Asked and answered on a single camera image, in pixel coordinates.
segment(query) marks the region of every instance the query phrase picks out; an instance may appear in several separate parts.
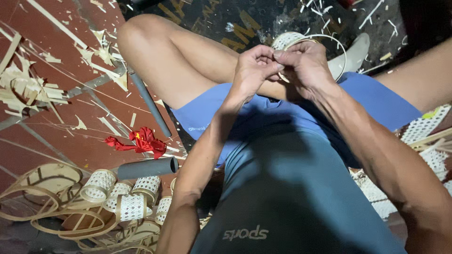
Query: woven cylinder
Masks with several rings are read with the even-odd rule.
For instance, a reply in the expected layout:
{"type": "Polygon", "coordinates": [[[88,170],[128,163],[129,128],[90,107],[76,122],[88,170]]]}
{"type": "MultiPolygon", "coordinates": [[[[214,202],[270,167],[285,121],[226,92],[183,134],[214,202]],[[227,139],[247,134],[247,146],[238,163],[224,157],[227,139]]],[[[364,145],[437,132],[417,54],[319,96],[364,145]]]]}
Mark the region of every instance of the woven cylinder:
{"type": "Polygon", "coordinates": [[[118,196],[116,218],[120,221],[139,220],[152,214],[147,207],[147,197],[143,194],[118,196]]]}
{"type": "Polygon", "coordinates": [[[172,196],[165,196],[160,200],[159,206],[157,208],[157,213],[155,214],[154,218],[154,220],[160,225],[163,225],[163,222],[166,219],[166,214],[168,214],[172,198],[172,196]]]}
{"type": "MultiPolygon", "coordinates": [[[[286,32],[286,33],[282,33],[278,37],[276,37],[276,39],[272,43],[272,48],[275,50],[286,51],[288,48],[292,47],[293,45],[300,43],[300,42],[305,42],[305,41],[319,43],[318,41],[316,41],[314,39],[310,39],[310,38],[302,35],[301,33],[286,32]]],[[[282,80],[290,83],[289,79],[287,79],[287,77],[285,77],[283,74],[278,72],[278,75],[282,80]]]]}
{"type": "Polygon", "coordinates": [[[155,202],[160,186],[160,177],[149,176],[137,180],[132,189],[133,194],[143,194],[148,198],[148,205],[152,206],[155,202]]]}
{"type": "Polygon", "coordinates": [[[102,203],[102,207],[107,211],[115,212],[116,205],[118,203],[118,196],[130,194],[132,187],[133,185],[128,181],[121,181],[116,183],[113,186],[113,189],[110,192],[108,198],[102,203]]]}
{"type": "Polygon", "coordinates": [[[116,174],[110,170],[98,169],[80,191],[80,196],[89,202],[102,202],[116,182],[116,174]]]}

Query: blue shorts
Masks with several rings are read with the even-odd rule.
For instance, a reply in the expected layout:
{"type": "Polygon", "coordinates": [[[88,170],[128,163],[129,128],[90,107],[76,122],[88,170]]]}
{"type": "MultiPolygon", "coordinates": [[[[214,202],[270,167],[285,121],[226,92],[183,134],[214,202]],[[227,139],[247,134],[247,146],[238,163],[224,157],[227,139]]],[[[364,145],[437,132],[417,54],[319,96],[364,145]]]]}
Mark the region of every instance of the blue shorts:
{"type": "MultiPolygon", "coordinates": [[[[208,127],[231,85],[232,83],[219,84],[183,107],[176,110],[171,109],[182,127],[193,139],[197,140],[208,127]]],[[[369,76],[346,72],[339,81],[339,85],[357,100],[377,122],[390,131],[422,116],[413,105],[369,76]]],[[[291,124],[297,130],[309,129],[328,138],[347,166],[360,167],[336,129],[311,102],[303,101],[293,104],[279,101],[272,103],[268,98],[258,95],[255,95],[240,110],[218,164],[223,164],[234,148],[259,129],[281,123],[291,124]]]]}

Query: bamboo scrap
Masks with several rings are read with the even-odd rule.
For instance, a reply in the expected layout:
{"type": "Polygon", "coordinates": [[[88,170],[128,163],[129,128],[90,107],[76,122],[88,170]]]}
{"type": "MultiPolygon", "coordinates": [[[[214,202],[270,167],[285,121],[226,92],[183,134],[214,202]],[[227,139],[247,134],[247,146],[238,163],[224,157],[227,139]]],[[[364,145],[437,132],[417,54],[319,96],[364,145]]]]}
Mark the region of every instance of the bamboo scrap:
{"type": "Polygon", "coordinates": [[[41,12],[46,18],[48,18],[52,23],[54,23],[59,29],[61,29],[65,34],[67,34],[71,39],[73,39],[77,44],[79,44],[83,49],[86,49],[88,45],[83,43],[75,34],[73,34],[69,29],[67,29],[60,21],[58,21],[52,14],[50,14],[46,9],[40,6],[35,0],[27,0],[34,8],[41,12]]]}
{"type": "Polygon", "coordinates": [[[18,33],[16,33],[14,35],[13,41],[9,45],[8,51],[6,52],[5,56],[3,57],[3,60],[0,62],[0,74],[3,73],[6,66],[8,65],[9,61],[13,57],[13,54],[16,51],[16,48],[19,45],[21,38],[22,38],[22,36],[20,36],[20,34],[18,34],[18,33]]]}

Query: red flag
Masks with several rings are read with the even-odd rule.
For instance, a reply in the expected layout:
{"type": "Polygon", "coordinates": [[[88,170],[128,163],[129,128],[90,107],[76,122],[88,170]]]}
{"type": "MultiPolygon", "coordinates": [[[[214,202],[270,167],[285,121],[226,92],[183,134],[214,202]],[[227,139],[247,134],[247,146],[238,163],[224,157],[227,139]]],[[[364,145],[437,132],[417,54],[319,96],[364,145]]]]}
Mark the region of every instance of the red flag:
{"type": "Polygon", "coordinates": [[[112,136],[106,138],[104,142],[109,146],[114,146],[117,151],[131,149],[134,149],[136,153],[152,151],[154,159],[160,158],[166,152],[166,144],[154,138],[154,134],[148,127],[141,127],[139,131],[129,133],[129,139],[135,141],[137,145],[125,145],[112,136]]]}

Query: woven bamboo cylinder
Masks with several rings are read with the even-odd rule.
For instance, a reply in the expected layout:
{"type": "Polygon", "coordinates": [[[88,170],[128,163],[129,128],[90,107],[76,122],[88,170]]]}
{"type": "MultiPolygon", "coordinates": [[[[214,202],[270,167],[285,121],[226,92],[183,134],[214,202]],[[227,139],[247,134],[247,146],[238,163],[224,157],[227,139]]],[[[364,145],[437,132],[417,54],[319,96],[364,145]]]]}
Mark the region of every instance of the woven bamboo cylinder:
{"type": "Polygon", "coordinates": [[[107,169],[96,170],[83,186],[80,196],[90,202],[102,202],[116,182],[116,174],[107,169]]]}

